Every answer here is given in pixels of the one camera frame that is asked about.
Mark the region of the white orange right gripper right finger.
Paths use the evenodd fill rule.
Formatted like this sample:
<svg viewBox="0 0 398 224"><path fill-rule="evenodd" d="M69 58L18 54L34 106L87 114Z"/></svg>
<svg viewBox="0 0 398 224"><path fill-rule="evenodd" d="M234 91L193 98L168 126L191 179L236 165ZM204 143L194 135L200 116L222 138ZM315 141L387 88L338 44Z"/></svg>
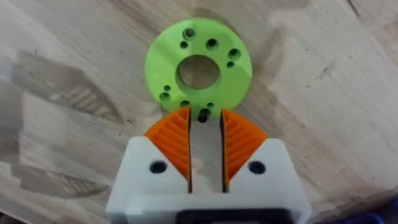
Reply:
<svg viewBox="0 0 398 224"><path fill-rule="evenodd" d="M223 109L223 195L231 208L284 208L305 222L312 209L284 142Z"/></svg>

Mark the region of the white orange right gripper left finger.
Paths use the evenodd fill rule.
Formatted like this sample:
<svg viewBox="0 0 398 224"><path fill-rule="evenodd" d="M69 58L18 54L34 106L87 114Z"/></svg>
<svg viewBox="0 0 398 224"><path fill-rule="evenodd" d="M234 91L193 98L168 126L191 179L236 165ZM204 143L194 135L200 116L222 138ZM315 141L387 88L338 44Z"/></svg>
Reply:
<svg viewBox="0 0 398 224"><path fill-rule="evenodd" d="M169 201L191 193L190 107L131 138L106 204L109 220L174 220Z"/></svg>

